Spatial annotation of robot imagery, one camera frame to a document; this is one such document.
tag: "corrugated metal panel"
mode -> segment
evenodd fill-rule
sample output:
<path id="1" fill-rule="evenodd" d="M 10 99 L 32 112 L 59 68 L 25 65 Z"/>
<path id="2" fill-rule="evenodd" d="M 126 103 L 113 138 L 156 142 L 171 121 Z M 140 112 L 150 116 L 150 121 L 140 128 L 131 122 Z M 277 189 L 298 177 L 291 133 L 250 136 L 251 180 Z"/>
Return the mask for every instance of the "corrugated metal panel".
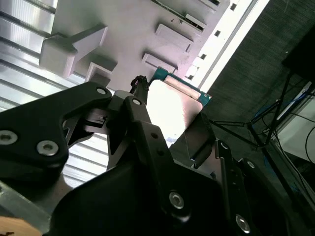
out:
<path id="1" fill-rule="evenodd" d="M 41 2 L 48 6 L 57 6 L 56 0 Z M 39 68 L 39 53 L 44 39 L 40 33 L 50 33 L 54 16 L 50 16 L 51 13 L 43 10 L 43 7 L 37 7 L 37 4 L 38 1 L 33 0 L 1 2 L 0 112 L 84 82 L 82 76 L 72 74 L 64 79 Z M 63 170 L 64 179 L 69 186 L 77 187 L 104 173 L 107 164 L 106 135 L 95 134 L 91 139 L 70 149 L 69 159 Z"/>

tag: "white wall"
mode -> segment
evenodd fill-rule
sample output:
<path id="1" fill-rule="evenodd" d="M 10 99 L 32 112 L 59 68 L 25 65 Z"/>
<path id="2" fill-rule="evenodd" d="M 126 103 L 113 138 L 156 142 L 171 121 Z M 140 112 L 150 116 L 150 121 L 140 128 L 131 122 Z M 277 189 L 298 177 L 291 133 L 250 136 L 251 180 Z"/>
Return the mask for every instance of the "white wall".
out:
<path id="1" fill-rule="evenodd" d="M 315 100 L 310 100 L 297 114 L 315 121 Z M 293 120 L 278 134 L 283 149 L 297 157 L 308 160 L 305 153 L 305 141 L 309 131 L 314 126 L 315 123 L 294 116 Z M 315 130 L 308 139 L 307 150 L 310 159 L 315 163 Z"/>

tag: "blue cable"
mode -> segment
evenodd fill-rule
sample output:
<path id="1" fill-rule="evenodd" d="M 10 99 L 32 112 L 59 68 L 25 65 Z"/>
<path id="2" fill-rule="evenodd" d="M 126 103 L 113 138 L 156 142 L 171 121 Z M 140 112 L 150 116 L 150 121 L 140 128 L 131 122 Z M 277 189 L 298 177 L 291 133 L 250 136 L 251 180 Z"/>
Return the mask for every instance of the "blue cable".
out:
<path id="1" fill-rule="evenodd" d="M 301 99 L 304 98 L 305 96 L 306 96 L 306 93 L 303 92 L 303 94 L 301 94 L 301 96 L 299 96 L 298 98 L 293 99 L 293 100 L 291 100 L 291 101 L 289 101 L 289 102 L 286 102 L 286 103 L 284 103 L 284 104 L 282 104 L 282 105 L 283 105 L 283 106 L 287 106 L 287 105 L 289 105 L 291 102 L 296 102 L 296 101 L 298 101 L 298 100 L 301 100 Z M 261 114 L 261 113 L 263 113 L 264 111 L 266 111 L 266 110 L 267 110 L 269 107 L 271 107 L 271 106 L 272 106 L 272 105 L 269 105 L 269 106 L 260 108 L 259 111 L 256 112 L 254 118 L 256 118 L 259 114 Z"/>
<path id="2" fill-rule="evenodd" d="M 268 172 L 272 173 L 273 175 L 277 176 L 274 170 L 271 168 L 269 161 L 267 160 L 266 156 L 264 156 L 264 164 Z M 291 189 L 295 192 L 300 192 L 300 189 L 298 189 L 296 186 L 290 185 Z"/>

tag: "metal frame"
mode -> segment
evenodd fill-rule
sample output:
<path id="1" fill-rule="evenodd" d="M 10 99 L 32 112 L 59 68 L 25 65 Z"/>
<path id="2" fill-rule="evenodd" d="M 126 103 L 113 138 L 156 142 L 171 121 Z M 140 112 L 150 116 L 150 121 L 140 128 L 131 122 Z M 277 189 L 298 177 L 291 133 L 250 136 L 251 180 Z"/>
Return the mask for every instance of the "metal frame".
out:
<path id="1" fill-rule="evenodd" d="M 145 88 L 142 83 L 136 87 Z M 92 115 L 96 109 L 101 111 L 97 117 Z M 214 234 L 259 235 L 252 221 L 242 171 L 228 145 L 215 140 L 203 114 L 185 132 L 196 170 L 174 162 L 160 128 L 151 124 L 142 98 L 131 93 L 112 96 L 94 82 L 2 112 L 0 121 L 0 131 L 17 134 L 17 139 L 7 145 L 10 132 L 2 137 L 0 177 L 8 182 L 17 180 L 16 189 L 18 185 L 24 187 L 37 200 L 42 196 L 38 184 L 54 185 L 68 158 L 69 147 L 90 138 L 94 134 L 91 129 L 108 135 L 110 169 L 61 199 L 46 236 L 117 235 L 126 231 L 187 234 L 196 228 L 207 231 L 209 227 Z M 44 152 L 34 148 L 41 143 L 48 145 L 42 146 Z M 285 182 L 276 164 L 267 158 Z M 34 186 L 30 188 L 25 182 Z M 312 227 L 315 211 L 305 211 L 301 199 L 287 189 L 288 183 L 283 186 L 302 214 L 306 228 Z M 33 219 L 43 213 L 23 197 L 23 191 L 23 195 L 6 192 L 6 188 L 1 191 L 0 204 L 38 227 Z M 35 209 L 30 212 L 35 216 L 29 218 L 24 211 L 2 201 L 2 197 L 11 195 L 21 205 Z M 43 233 L 47 232 L 49 219 L 40 222 Z"/>

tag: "wooden surface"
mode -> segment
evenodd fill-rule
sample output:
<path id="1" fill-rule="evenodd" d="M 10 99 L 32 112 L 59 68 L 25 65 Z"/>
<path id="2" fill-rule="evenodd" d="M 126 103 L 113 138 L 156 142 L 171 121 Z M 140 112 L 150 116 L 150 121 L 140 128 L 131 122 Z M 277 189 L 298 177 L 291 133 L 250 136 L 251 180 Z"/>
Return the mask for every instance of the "wooden surface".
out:
<path id="1" fill-rule="evenodd" d="M 41 236 L 41 232 L 23 220 L 0 217 L 0 236 Z"/>

